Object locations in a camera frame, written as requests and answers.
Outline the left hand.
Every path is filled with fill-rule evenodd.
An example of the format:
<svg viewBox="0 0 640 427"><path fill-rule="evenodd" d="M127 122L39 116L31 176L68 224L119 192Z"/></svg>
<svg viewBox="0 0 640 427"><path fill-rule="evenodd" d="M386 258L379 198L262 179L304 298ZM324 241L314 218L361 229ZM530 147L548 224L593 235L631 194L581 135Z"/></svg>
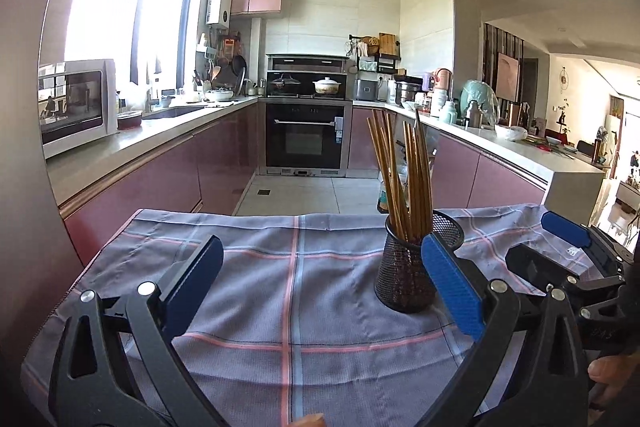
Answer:
<svg viewBox="0 0 640 427"><path fill-rule="evenodd" d="M314 413L293 421L288 427L326 427L326 421L321 413Z"/></svg>

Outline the right hand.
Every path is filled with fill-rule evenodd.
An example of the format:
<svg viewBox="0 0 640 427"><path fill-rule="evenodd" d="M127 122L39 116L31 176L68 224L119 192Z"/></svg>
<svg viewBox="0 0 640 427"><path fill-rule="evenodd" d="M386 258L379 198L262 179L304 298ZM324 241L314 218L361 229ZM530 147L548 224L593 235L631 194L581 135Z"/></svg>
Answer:
<svg viewBox="0 0 640 427"><path fill-rule="evenodd" d="M639 365L639 353L633 355L608 355L592 361L588 374L592 381L602 386L592 402L604 409L625 387L626 382Z"/></svg>

